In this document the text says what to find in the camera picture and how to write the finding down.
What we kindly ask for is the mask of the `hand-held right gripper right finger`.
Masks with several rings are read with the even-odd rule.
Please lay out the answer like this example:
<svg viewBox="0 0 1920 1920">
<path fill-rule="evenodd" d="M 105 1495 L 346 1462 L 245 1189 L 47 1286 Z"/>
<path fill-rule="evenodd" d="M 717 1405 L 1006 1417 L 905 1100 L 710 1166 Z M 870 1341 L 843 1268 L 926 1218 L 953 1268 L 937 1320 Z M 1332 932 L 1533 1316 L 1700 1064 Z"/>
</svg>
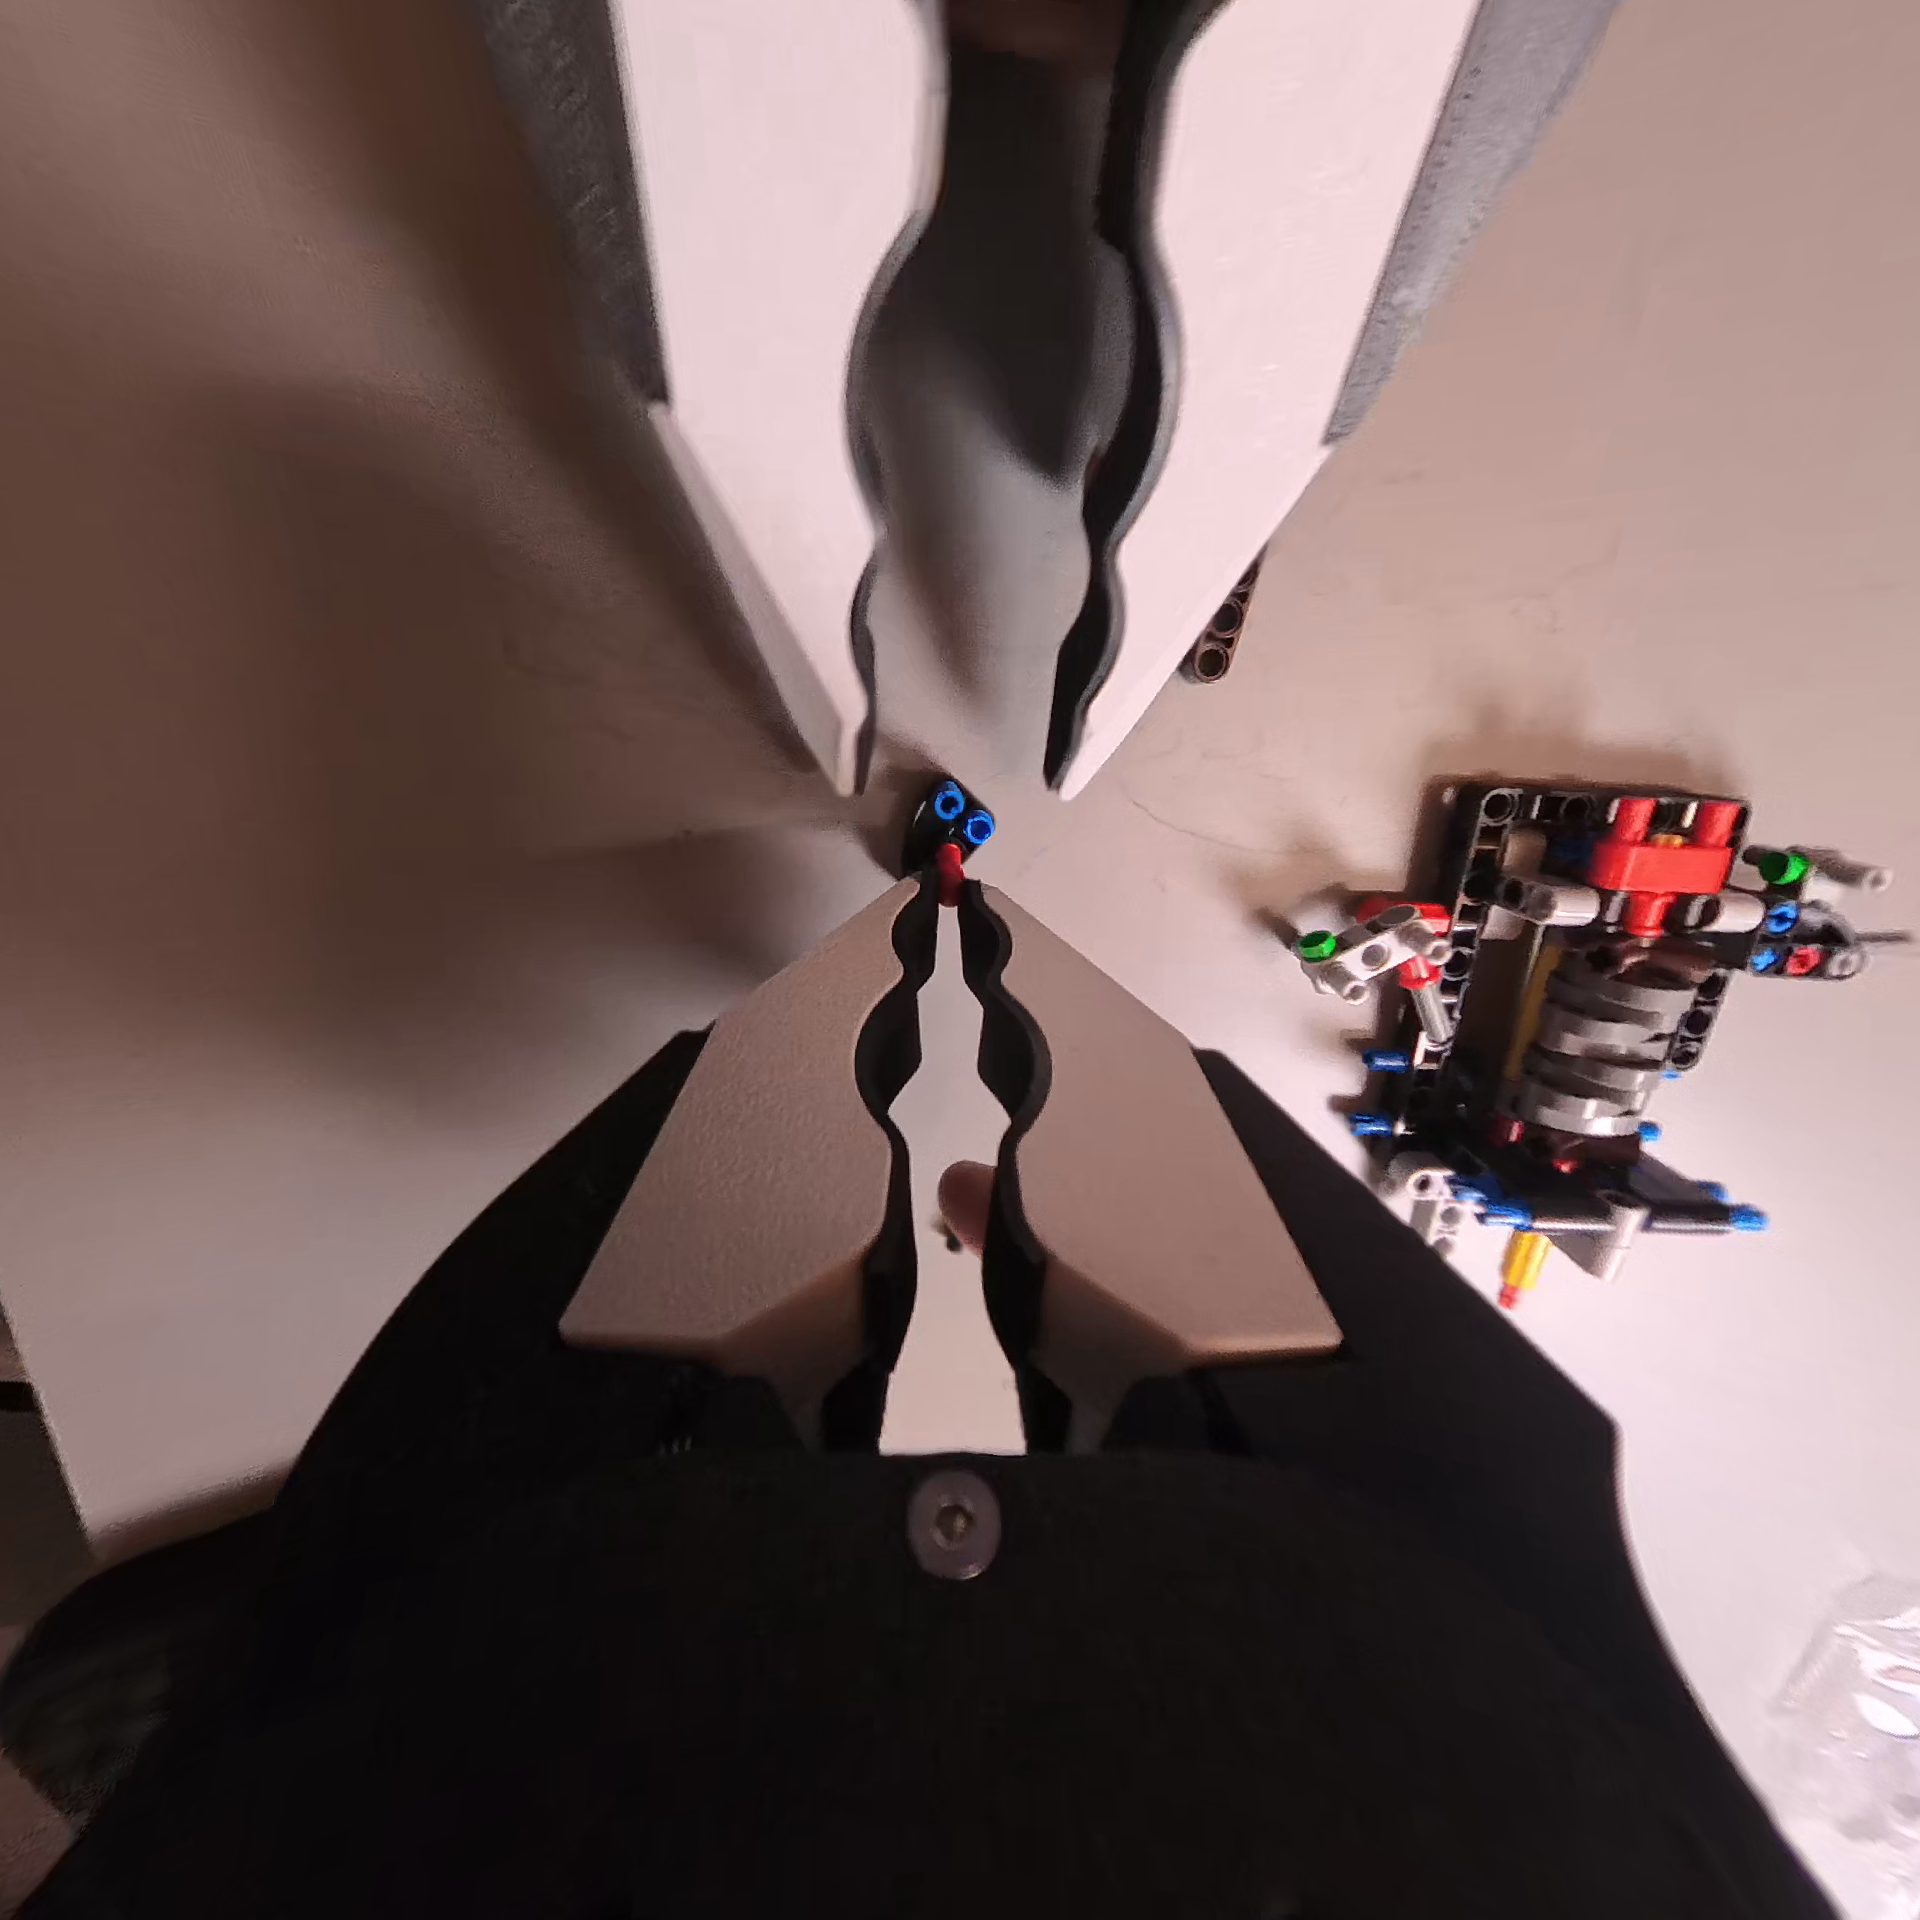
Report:
<svg viewBox="0 0 1920 1920">
<path fill-rule="evenodd" d="M 967 880 L 956 922 L 1006 1117 L 982 1298 L 1029 1450 L 1094 1450 L 1147 1380 L 1337 1352 L 1189 1040 L 1001 889 Z"/>
</svg>

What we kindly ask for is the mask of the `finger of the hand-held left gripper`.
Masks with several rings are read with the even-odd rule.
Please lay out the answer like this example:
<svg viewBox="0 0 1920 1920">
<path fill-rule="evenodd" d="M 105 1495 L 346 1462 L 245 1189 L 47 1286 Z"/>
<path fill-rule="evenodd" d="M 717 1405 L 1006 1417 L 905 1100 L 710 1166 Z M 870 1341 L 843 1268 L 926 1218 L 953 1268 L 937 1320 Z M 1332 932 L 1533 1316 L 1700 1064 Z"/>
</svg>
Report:
<svg viewBox="0 0 1920 1920">
<path fill-rule="evenodd" d="M 937 5 L 615 1 L 663 454 L 801 740 L 874 757 L 881 548 L 859 420 L 881 304 L 942 181 Z"/>
<path fill-rule="evenodd" d="M 1045 775 L 1083 790 L 1325 460 L 1324 436 L 1476 5 L 1127 5 L 1094 230 L 1119 409 Z"/>
</svg>

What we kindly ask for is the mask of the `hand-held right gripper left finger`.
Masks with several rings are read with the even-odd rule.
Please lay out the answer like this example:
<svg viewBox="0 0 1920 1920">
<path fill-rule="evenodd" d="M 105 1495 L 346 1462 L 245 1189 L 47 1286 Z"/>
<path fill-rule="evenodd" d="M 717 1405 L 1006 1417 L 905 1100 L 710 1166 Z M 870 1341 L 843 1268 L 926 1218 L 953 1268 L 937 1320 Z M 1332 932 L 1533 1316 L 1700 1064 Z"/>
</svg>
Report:
<svg viewBox="0 0 1920 1920">
<path fill-rule="evenodd" d="M 806 1442 L 878 1446 L 919 1266 L 891 1105 L 937 934 L 937 880 L 901 880 L 714 1023 L 559 1319 L 570 1343 L 757 1377 Z"/>
</svg>

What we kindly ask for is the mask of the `small black blue-pinned lego piece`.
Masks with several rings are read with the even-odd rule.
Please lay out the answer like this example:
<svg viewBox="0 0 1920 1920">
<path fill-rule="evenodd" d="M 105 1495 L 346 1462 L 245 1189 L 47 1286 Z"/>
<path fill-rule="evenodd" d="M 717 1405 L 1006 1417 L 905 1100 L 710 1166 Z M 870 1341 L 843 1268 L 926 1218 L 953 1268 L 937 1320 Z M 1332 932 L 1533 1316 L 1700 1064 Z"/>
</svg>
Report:
<svg viewBox="0 0 1920 1920">
<path fill-rule="evenodd" d="M 901 876 L 932 872 L 942 906 L 958 906 L 967 862 L 997 831 L 997 816 L 980 794 L 950 775 L 935 775 L 902 829 Z"/>
</svg>

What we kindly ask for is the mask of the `lego chassis assembly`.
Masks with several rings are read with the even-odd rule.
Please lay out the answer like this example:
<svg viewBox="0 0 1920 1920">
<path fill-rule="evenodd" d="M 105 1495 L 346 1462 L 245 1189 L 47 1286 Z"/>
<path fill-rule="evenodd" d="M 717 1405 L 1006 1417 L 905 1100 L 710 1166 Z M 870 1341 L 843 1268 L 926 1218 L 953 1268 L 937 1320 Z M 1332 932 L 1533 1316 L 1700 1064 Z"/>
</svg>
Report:
<svg viewBox="0 0 1920 1920">
<path fill-rule="evenodd" d="M 1847 912 L 1889 866 L 1748 822 L 1747 800 L 1675 786 L 1457 782 L 1411 885 L 1332 894 L 1289 932 L 1317 994 L 1380 1014 L 1349 1116 L 1377 1193 L 1441 1257 L 1502 1231 L 1502 1310 L 1549 1257 L 1615 1279 L 1649 1236 L 1767 1226 L 1657 1156 L 1650 1102 L 1737 980 L 1851 980 L 1911 934 Z"/>
</svg>

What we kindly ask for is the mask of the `black lego beam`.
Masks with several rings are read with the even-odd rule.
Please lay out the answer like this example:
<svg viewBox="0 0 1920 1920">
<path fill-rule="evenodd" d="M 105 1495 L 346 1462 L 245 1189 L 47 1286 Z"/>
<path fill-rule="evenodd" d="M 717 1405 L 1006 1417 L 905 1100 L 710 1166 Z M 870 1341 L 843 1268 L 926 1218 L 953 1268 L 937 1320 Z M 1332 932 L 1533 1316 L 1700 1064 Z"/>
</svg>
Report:
<svg viewBox="0 0 1920 1920">
<path fill-rule="evenodd" d="M 1190 642 L 1179 664 L 1179 678 L 1183 684 L 1214 686 L 1233 671 L 1262 564 L 1263 550 L 1257 550 L 1234 588 L 1217 605 L 1206 626 Z"/>
</svg>

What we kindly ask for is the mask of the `clear plastic bag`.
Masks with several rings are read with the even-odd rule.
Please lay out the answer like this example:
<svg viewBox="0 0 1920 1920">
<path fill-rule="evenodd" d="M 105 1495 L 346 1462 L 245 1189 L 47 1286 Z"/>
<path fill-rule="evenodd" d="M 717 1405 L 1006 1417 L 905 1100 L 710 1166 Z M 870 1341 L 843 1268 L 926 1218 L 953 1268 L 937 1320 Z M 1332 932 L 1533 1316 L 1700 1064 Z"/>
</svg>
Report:
<svg viewBox="0 0 1920 1920">
<path fill-rule="evenodd" d="M 1870 1574 L 1767 1706 L 1767 1793 L 1844 1914 L 1917 1914 L 1917 1583 Z"/>
</svg>

